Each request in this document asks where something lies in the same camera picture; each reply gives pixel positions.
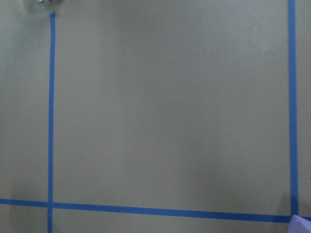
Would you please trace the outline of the purple foam block right side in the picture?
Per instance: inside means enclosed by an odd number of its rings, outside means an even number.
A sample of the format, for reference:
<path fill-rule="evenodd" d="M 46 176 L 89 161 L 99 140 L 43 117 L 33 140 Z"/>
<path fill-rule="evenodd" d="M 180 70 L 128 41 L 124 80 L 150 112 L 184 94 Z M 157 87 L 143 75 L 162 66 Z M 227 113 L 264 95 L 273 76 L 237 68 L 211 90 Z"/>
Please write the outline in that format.
<path fill-rule="evenodd" d="M 311 233 L 311 222 L 300 216 L 293 215 L 286 233 Z"/>

